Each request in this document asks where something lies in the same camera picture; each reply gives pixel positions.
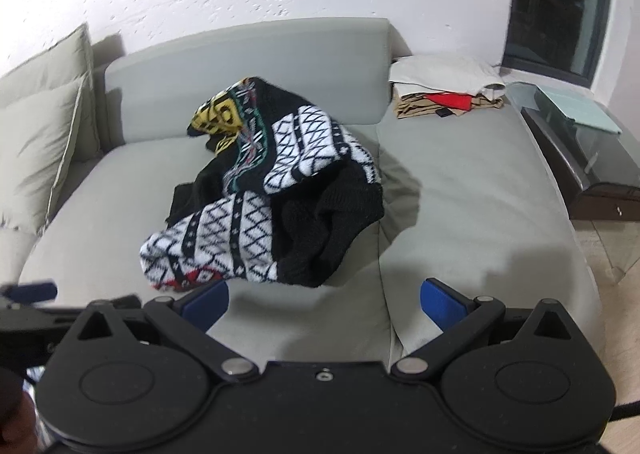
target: wooden floor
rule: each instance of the wooden floor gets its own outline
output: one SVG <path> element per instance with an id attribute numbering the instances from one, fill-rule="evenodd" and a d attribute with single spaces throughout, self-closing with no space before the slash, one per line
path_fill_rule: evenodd
<path id="1" fill-rule="evenodd" d="M 597 234 L 578 230 L 578 236 L 600 291 L 607 338 L 605 365 L 616 385 L 618 403 L 640 400 L 640 262 L 615 283 Z M 602 444 L 612 454 L 639 454 L 640 418 L 609 424 Z"/>

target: window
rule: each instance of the window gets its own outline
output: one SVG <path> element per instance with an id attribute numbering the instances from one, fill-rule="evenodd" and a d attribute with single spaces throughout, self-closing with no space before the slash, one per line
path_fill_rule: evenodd
<path id="1" fill-rule="evenodd" d="M 513 0 L 502 65 L 589 87 L 609 0 Z"/>

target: beige pillow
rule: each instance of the beige pillow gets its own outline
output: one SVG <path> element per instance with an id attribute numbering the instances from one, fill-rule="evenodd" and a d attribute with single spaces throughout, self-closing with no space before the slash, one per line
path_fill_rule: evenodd
<path id="1" fill-rule="evenodd" d="M 42 234 L 80 124 L 87 75 L 0 107 L 0 227 Z"/>
<path id="2" fill-rule="evenodd" d="M 78 161 L 97 158 L 101 151 L 95 117 L 93 67 L 94 53 L 88 29 L 82 24 L 55 46 L 31 57 L 0 78 L 0 110 L 20 98 L 55 89 L 87 75 L 86 87 L 91 94 L 82 97 L 73 158 Z"/>

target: black and white patterned sweater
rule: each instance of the black and white patterned sweater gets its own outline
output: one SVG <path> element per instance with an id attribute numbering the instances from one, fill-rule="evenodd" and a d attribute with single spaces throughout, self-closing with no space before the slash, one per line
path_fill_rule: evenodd
<path id="1" fill-rule="evenodd" d="M 317 287 L 383 215 L 370 153 L 304 98 L 244 79 L 201 106 L 188 134 L 217 156 L 174 192 L 168 228 L 140 249 L 157 289 L 244 278 Z"/>

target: couch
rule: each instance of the couch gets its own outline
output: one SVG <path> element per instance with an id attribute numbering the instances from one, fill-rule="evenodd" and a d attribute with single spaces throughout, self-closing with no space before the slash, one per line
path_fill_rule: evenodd
<path id="1" fill-rule="evenodd" d="M 230 281 L 229 310 L 210 335 L 261 366 L 272 358 L 388 365 L 440 333 L 418 296 L 437 277 L 508 306 L 556 298 L 602 351 L 593 275 L 520 113 L 506 105 L 397 120 L 390 56 L 387 20 L 316 18 L 187 36 L 97 70 L 105 155 L 71 164 L 46 231 L 17 247 L 19 281 L 53 278 L 64 306 L 157 296 L 140 245 L 164 227 L 174 186 L 212 159 L 206 137 L 186 137 L 193 111 L 238 79 L 261 76 L 348 125 L 376 159 L 385 215 L 320 288 Z"/>

